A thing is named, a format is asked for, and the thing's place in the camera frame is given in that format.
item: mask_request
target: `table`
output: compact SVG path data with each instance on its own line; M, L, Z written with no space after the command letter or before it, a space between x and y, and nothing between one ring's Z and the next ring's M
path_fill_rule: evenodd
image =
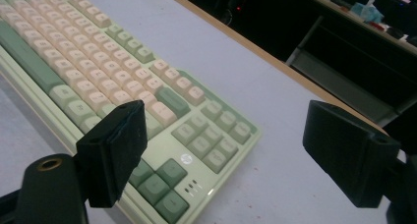
M90 1L263 131L197 223L386 222L386 199L378 209L354 207L304 150L308 103L342 105L331 95L185 0ZM4 78L0 107L2 196L20 187L25 168L37 158L66 151ZM90 223L128 222L117 207L88 212Z

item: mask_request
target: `mechanical keyboard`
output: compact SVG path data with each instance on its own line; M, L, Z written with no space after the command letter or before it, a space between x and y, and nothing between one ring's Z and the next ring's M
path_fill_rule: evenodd
M148 149L118 202L138 223L192 223L261 137L200 81L89 0L0 0L0 70L72 154L141 99Z

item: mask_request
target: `keyboard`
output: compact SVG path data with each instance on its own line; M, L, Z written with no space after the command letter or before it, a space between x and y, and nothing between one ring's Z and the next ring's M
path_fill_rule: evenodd
M69 153L118 105L145 103L148 148L118 202L135 223L194 222L261 137L89 0L0 0L0 17L2 75Z

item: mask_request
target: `white table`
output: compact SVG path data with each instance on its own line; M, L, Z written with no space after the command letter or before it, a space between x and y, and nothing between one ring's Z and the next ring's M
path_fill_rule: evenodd
M386 199L378 209L354 207L303 147L309 101L337 100L183 0L194 12L175 0L90 1L263 131L197 223L387 223ZM3 78L0 87L2 196L20 187L33 161L64 150ZM89 219L127 222L118 208L89 209Z

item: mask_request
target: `keycap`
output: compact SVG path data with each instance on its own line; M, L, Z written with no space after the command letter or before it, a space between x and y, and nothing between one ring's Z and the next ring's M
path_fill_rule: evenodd
M184 95L190 88L192 83L190 80L184 77L180 77L173 85L172 87L177 91L179 94Z
M196 114L191 117L187 124L195 129L198 133L202 132L209 124L208 120L201 114Z
M156 170L156 174L170 188L174 188L187 175L187 172L174 159L169 159Z
M157 174L152 174L138 187L138 191L150 204L155 205L169 192L169 186Z
M4 21L0 21L0 44L45 92L64 84L46 63Z
M225 132L229 132L236 125L236 116L230 111L224 111L215 123Z
M106 104L104 106L102 106L98 111L97 111L97 116L100 118L104 118L105 116L107 116L111 111L113 111L113 109L116 108L116 105L114 104Z
M172 86L181 77L181 74L174 68L168 68L160 77Z
M74 100L70 102L64 108L64 111L78 126L80 126L87 118L95 116L91 108L89 108L89 106L81 100Z
M251 128L243 123L239 122L230 132L230 135L240 143L244 143L251 136Z
M175 223L187 210L188 206L183 198L171 191L155 208L168 223Z
M80 99L66 84L60 84L53 87L49 95L60 108L65 108L68 103Z
M86 134L89 132L89 130L95 127L95 125L97 125L100 121L101 121L101 118L97 116L89 117L80 124L80 129L83 133Z
M204 137L195 138L187 148L190 149L200 159L203 159L206 154L212 149L213 144L206 140Z
M156 94L163 88L163 82L158 78L150 78L144 83L144 87L152 94Z
M226 157L217 149L213 149L204 159L203 162L214 172L219 173L226 164Z
M153 106L153 104L157 101L156 97L147 90L140 92L136 99L143 101L147 109Z
M142 160L138 167L136 167L131 177L129 178L129 182L137 188L142 182L144 182L150 175L153 174L152 169L149 167L149 165Z
M177 116L175 116L174 112L170 110L166 105L162 102L155 102L155 104L151 105L148 109L148 112L160 123L164 128L171 125L173 122L177 120Z
M148 140L152 139L158 133L162 132L162 125L147 111L145 112L145 117L147 120L147 134Z
M138 49L141 48L142 46L143 45L140 41L138 41L135 38L132 38L128 40L128 42L126 42L125 48L129 53L135 54L136 51L138 51Z
M161 76L167 69L168 64L163 60L156 60L153 62L153 64L150 66L150 69L158 76Z
M170 108L177 118L181 118L188 112L190 112L190 107L188 103L178 96L172 89L163 88L156 94L156 99L164 103L168 108Z
M116 24L113 24L110 27L108 27L108 29L106 30L106 33L114 39L116 35L122 30L123 30L122 27Z
M191 88L184 94L184 97L193 105L197 106L205 101L205 92L198 86L191 86Z
M216 144L223 138L221 130L213 126L207 127L203 131L202 136L211 144Z
M189 142L191 142L197 136L197 134L198 133L196 130L188 124L183 124L174 132L172 132L172 136L174 136L184 145L187 145Z
M144 64L154 59L153 52L145 46L136 51L135 57Z
M111 103L107 96L99 91L84 93L84 96L84 101L94 112L99 112L102 107Z
M229 160L238 150L236 142L233 140L223 138L215 148L220 151L227 160Z
M222 112L222 106L216 101L210 102L202 109L202 112L211 120L215 120Z

